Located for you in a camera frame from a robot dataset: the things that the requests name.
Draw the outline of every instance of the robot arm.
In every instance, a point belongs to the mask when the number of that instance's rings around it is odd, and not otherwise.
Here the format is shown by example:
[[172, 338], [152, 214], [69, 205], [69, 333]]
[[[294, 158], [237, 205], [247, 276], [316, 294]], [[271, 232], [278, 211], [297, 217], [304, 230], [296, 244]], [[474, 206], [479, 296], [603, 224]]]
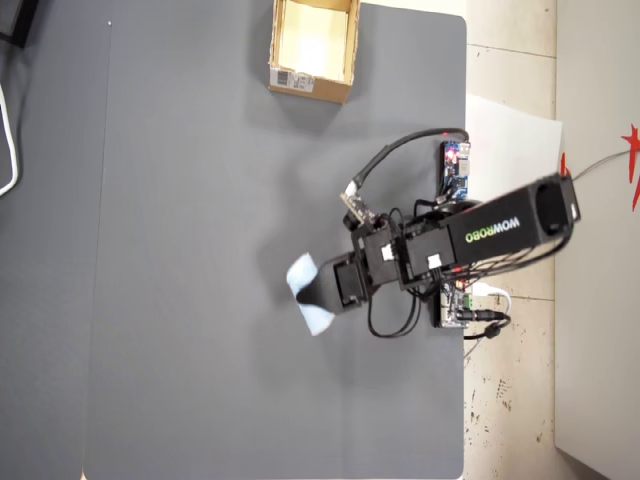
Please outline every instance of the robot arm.
[[[298, 303], [334, 314], [368, 302], [387, 283], [397, 282], [401, 290], [424, 287], [421, 299], [426, 300], [442, 283], [530, 265], [563, 248], [580, 220], [573, 182], [560, 175], [542, 178], [488, 203], [444, 204], [403, 219], [401, 225], [387, 215], [373, 215], [356, 192], [345, 203], [360, 220], [351, 232], [353, 251], [325, 262], [296, 295]], [[557, 240], [560, 243], [546, 254], [513, 259], [519, 252]], [[483, 268], [481, 262], [501, 256], [511, 261], [497, 260], [491, 268]]]

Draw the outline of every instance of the white wall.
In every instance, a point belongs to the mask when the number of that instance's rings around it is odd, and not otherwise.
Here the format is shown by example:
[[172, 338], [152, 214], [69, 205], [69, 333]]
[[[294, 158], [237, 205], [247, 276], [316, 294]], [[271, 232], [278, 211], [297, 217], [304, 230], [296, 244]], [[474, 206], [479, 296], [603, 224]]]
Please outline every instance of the white wall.
[[[558, 0], [557, 118], [573, 175], [640, 127], [640, 1]], [[582, 222], [556, 259], [556, 445], [640, 478], [640, 205], [629, 156], [576, 183]]]

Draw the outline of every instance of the white cable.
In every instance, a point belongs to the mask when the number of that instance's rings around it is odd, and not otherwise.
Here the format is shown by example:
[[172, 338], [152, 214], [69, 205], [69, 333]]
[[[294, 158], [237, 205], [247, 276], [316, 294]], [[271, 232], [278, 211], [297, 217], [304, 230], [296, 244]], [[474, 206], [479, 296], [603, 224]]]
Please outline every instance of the white cable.
[[[505, 312], [507, 315], [511, 313], [511, 295], [506, 290], [502, 288], [492, 287], [487, 283], [475, 282], [471, 285], [471, 294], [476, 297], [486, 297], [489, 295], [499, 295], [507, 299], [507, 311]], [[471, 354], [473, 351], [480, 346], [480, 344], [485, 340], [486, 337], [480, 338], [471, 349], [464, 354], [464, 360], [466, 360], [464, 364], [464, 368], [467, 368], [469, 362], [471, 362]]]
[[488, 295], [499, 295], [507, 299], [507, 315], [511, 313], [511, 295], [506, 290], [492, 287], [486, 283], [476, 282], [471, 286], [471, 294], [476, 297], [486, 297]]
[[352, 180], [351, 182], [349, 182], [349, 185], [347, 185], [347, 189], [344, 191], [344, 194], [347, 197], [352, 197], [353, 195], [356, 194], [357, 191], [358, 191], [358, 186], [356, 185], [356, 182]]
[[18, 182], [18, 157], [16, 156], [16, 146], [11, 136], [11, 127], [9, 126], [9, 115], [7, 114], [7, 102], [4, 99], [2, 85], [0, 85], [0, 108], [2, 109], [2, 123], [4, 125], [4, 134], [9, 144], [9, 155], [11, 156], [11, 180], [4, 187], [0, 188], [0, 197], [16, 186]]

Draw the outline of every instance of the white tissue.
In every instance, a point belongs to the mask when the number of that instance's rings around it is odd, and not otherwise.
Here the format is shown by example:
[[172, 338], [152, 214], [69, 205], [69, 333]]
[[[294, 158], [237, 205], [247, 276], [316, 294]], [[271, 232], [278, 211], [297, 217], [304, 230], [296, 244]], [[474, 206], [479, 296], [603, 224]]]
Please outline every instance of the white tissue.
[[[291, 288], [293, 297], [295, 298], [300, 290], [309, 285], [313, 279], [316, 278], [317, 274], [318, 267], [316, 267], [316, 264], [313, 262], [311, 255], [305, 253], [296, 260], [287, 272], [287, 283], [289, 284], [289, 288]], [[314, 337], [329, 328], [335, 318], [335, 314], [315, 305], [298, 304], [298, 306], [300, 307], [302, 316], [307, 322], [307, 327], [309, 327], [311, 335]]]

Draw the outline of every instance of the circuit board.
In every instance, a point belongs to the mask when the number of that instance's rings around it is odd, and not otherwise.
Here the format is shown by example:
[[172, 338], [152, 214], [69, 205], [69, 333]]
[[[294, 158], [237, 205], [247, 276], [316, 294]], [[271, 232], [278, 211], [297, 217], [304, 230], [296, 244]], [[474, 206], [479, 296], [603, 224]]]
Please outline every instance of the circuit board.
[[344, 202], [347, 208], [351, 210], [351, 213], [355, 215], [360, 223], [373, 225], [376, 222], [376, 214], [367, 207], [358, 194], [347, 196], [346, 194], [341, 193], [340, 199]]
[[442, 144], [442, 191], [452, 200], [466, 200], [469, 193], [469, 143], [444, 142]]
[[[469, 192], [469, 143], [443, 142], [441, 160], [442, 184], [440, 195], [446, 195], [453, 201], [467, 199]], [[471, 297], [465, 293], [467, 282], [457, 281], [455, 284], [444, 284], [440, 289], [439, 327], [466, 328], [469, 322], [460, 321], [456, 312], [463, 308], [471, 308]]]

